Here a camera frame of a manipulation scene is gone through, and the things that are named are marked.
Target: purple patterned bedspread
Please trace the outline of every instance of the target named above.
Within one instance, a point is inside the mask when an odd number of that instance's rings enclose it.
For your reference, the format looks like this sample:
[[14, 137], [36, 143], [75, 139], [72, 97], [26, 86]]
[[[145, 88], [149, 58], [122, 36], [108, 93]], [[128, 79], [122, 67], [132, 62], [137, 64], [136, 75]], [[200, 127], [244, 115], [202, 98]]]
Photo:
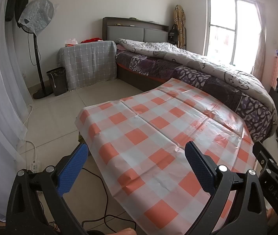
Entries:
[[216, 77], [175, 62], [123, 50], [117, 50], [116, 62], [142, 75], [164, 80], [175, 78], [199, 88], [237, 113], [245, 121], [254, 142], [269, 136], [272, 113], [258, 100]]

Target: fan base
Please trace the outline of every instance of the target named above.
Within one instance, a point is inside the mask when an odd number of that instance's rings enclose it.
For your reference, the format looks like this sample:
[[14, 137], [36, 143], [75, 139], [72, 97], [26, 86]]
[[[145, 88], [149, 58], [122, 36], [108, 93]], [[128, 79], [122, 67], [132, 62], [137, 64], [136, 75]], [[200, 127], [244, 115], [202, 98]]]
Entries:
[[45, 93], [44, 93], [43, 89], [39, 89], [32, 95], [32, 97], [33, 97], [33, 99], [41, 99], [46, 96], [49, 96], [52, 93], [53, 93], [52, 86], [48, 86], [48, 87], [45, 87]]

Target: screw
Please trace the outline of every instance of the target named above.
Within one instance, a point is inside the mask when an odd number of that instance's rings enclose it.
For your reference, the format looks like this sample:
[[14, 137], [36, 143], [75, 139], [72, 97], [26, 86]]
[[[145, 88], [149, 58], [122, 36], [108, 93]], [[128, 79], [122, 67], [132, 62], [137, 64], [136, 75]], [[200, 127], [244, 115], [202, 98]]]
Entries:
[[24, 175], [24, 171], [23, 170], [18, 171], [17, 175], [20, 176], [20, 177], [23, 176]]
[[225, 165], [220, 165], [220, 166], [218, 167], [218, 169], [219, 169], [220, 171], [223, 171], [223, 172], [226, 172], [226, 171], [227, 171], [227, 167], [226, 167]]
[[249, 169], [249, 173], [250, 173], [252, 176], [254, 176], [254, 175], [255, 175], [255, 171], [254, 171], [254, 170], [252, 170], [252, 169]]
[[54, 171], [54, 167], [53, 166], [49, 166], [45, 170], [46, 170], [46, 172], [51, 173], [51, 172]]

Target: wooden headboard shelf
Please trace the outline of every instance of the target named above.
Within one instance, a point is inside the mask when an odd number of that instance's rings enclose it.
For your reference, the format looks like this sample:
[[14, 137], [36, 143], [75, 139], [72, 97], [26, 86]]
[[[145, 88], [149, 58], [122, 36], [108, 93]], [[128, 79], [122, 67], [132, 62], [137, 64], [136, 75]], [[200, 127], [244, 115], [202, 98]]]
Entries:
[[107, 40], [107, 27], [108, 26], [116, 26], [120, 24], [121, 26], [134, 26], [139, 28], [148, 28], [162, 31], [169, 31], [169, 26], [161, 25], [158, 23], [131, 19], [131, 18], [122, 18], [122, 17], [105, 17], [103, 18], [103, 26], [102, 26], [102, 39]]

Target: clothing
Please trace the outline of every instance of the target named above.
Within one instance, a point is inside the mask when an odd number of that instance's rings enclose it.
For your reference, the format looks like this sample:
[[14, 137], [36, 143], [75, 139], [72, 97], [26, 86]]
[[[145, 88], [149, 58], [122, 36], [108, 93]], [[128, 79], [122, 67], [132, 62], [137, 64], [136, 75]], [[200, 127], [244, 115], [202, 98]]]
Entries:
[[15, 14], [15, 19], [17, 25], [21, 27], [18, 23], [20, 15], [27, 6], [29, 0], [7, 0], [6, 11], [5, 11], [5, 21], [9, 22], [13, 19]]
[[175, 11], [174, 11], [174, 22], [178, 26], [178, 32], [179, 32], [179, 39], [178, 39], [178, 48], [183, 48], [185, 44], [185, 22], [186, 22], [186, 16], [185, 12], [183, 11], [183, 8], [181, 5], [176, 5]]
[[88, 40], [84, 40], [81, 42], [82, 43], [88, 43], [88, 42], [97, 42], [97, 41], [102, 41], [102, 39], [100, 38], [92, 38], [92, 39], [88, 39]]

